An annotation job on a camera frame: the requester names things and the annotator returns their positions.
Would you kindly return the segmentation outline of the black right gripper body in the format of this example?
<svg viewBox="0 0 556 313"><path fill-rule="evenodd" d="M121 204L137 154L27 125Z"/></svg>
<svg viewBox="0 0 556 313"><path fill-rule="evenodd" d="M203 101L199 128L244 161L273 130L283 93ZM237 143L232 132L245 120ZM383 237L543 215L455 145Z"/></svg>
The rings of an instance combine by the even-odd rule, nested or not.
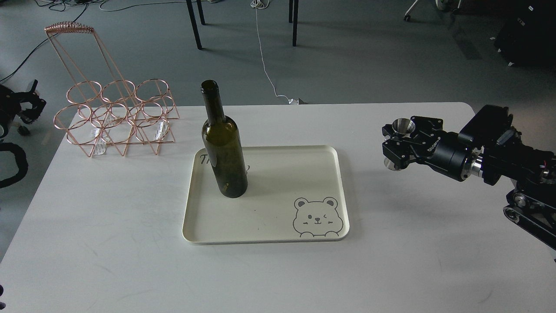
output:
<svg viewBox="0 0 556 313"><path fill-rule="evenodd" d="M417 163L459 182L469 178L471 149L459 142L458 133L444 131L443 119L413 116L410 120L414 130L402 140L402 169Z"/></svg>

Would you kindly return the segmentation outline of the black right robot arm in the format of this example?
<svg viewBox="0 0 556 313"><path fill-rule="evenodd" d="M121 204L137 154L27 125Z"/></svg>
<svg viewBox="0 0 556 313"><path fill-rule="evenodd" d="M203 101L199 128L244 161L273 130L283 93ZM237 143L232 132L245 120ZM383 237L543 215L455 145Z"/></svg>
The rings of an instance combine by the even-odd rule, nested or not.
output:
<svg viewBox="0 0 556 313"><path fill-rule="evenodd" d="M387 168L398 171L411 163L462 182L470 176L494 186L502 176L516 186L506 195L506 218L556 247L555 154L522 142L507 107L485 105L458 132L443 130L443 120L412 116L382 127Z"/></svg>

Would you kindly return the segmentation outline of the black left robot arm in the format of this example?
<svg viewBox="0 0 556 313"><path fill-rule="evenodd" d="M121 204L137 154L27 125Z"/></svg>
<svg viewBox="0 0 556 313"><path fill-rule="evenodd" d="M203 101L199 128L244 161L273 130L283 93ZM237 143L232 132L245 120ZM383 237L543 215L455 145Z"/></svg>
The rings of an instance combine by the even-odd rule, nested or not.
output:
<svg viewBox="0 0 556 313"><path fill-rule="evenodd" d="M33 80L29 91L14 92L5 85L0 86L0 126L1 126L1 151L8 151L14 155L18 172L14 176L1 180L0 187L6 188L21 181L28 173L28 161L23 148L14 143L4 142L3 138L8 136L12 127L22 136L30 135L30 131L22 125L34 123L41 115L46 101L36 91L38 80ZM16 122L18 116L22 123Z"/></svg>

